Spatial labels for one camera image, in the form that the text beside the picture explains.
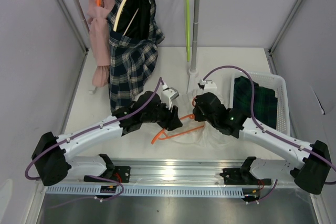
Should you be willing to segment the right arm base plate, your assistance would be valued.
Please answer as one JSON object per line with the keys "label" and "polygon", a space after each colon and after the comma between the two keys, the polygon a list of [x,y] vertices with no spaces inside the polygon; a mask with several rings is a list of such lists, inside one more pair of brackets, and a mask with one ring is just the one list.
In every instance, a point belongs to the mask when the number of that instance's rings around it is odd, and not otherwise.
{"label": "right arm base plate", "polygon": [[271,179],[263,179],[262,182],[250,172],[240,171],[240,168],[223,168],[219,174],[224,179],[225,185],[271,185]]}

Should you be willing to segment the dark green plaid skirt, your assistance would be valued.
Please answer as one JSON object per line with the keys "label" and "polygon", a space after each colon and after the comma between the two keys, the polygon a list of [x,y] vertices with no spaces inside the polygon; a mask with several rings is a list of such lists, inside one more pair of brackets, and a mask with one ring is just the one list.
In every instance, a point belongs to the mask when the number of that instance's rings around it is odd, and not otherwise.
{"label": "dark green plaid skirt", "polygon": [[[275,91],[261,87],[253,82],[254,95],[254,116],[261,123],[276,129],[277,126],[277,105],[278,99]],[[234,79],[233,108],[250,113],[251,104],[251,83],[248,78],[240,76]]]}

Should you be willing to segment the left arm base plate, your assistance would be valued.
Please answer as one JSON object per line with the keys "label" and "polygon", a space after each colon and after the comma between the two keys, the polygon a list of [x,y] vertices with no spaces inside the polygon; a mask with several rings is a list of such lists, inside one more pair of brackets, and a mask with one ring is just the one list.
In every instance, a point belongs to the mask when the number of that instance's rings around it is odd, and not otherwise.
{"label": "left arm base plate", "polygon": [[120,183],[128,183],[130,181],[131,167],[130,166],[115,166],[114,170],[108,168],[102,175],[93,176],[85,175],[84,182],[103,182],[102,178],[115,180]]}

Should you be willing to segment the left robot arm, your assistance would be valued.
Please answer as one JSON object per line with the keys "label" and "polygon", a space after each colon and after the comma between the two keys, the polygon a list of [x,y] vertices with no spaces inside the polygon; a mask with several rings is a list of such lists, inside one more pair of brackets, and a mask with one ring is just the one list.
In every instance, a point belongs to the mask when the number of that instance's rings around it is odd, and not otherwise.
{"label": "left robot arm", "polygon": [[115,110],[111,116],[74,133],[43,134],[32,154],[32,160],[44,186],[53,186],[64,179],[84,182],[121,181],[121,174],[107,154],[94,157],[80,153],[108,140],[137,131],[144,123],[156,123],[172,131],[182,127],[177,106],[163,103],[158,94],[147,91],[129,106]]}

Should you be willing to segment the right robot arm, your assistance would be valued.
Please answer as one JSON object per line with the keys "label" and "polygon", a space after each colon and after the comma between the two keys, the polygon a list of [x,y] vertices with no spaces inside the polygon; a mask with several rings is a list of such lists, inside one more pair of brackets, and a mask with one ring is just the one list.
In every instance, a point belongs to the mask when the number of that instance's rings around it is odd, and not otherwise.
{"label": "right robot arm", "polygon": [[240,179],[251,184],[257,179],[293,181],[304,191],[319,195],[328,184],[332,167],[326,143],[301,141],[262,126],[251,115],[236,108],[228,109],[210,92],[194,99],[193,114],[196,121],[207,122],[223,135],[250,141],[280,156],[280,160],[262,160],[249,157],[248,166],[241,168]]}

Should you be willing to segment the white plastic basket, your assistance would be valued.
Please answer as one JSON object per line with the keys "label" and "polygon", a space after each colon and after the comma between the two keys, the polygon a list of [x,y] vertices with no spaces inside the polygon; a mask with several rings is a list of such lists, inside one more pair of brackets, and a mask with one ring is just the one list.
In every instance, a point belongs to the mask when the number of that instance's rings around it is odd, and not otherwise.
{"label": "white plastic basket", "polygon": [[[269,73],[250,72],[249,75],[251,76],[253,82],[259,84],[261,87],[275,91],[275,96],[278,99],[276,130],[285,135],[290,135],[290,119],[285,80],[281,76]],[[240,76],[247,78],[247,76],[241,71],[236,71],[232,75],[229,102],[229,106],[231,108],[233,108],[234,79]]]}

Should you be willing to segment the orange plastic hanger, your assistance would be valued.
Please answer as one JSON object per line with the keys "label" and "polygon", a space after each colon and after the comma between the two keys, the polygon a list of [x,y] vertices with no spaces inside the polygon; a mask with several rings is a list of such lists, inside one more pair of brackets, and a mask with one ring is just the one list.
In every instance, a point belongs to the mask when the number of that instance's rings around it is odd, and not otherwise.
{"label": "orange plastic hanger", "polygon": [[183,123],[181,128],[173,131],[160,130],[152,139],[151,144],[154,145],[159,141],[171,141],[183,145],[197,144],[205,123],[195,121],[195,116],[192,112],[180,117],[180,120]]}

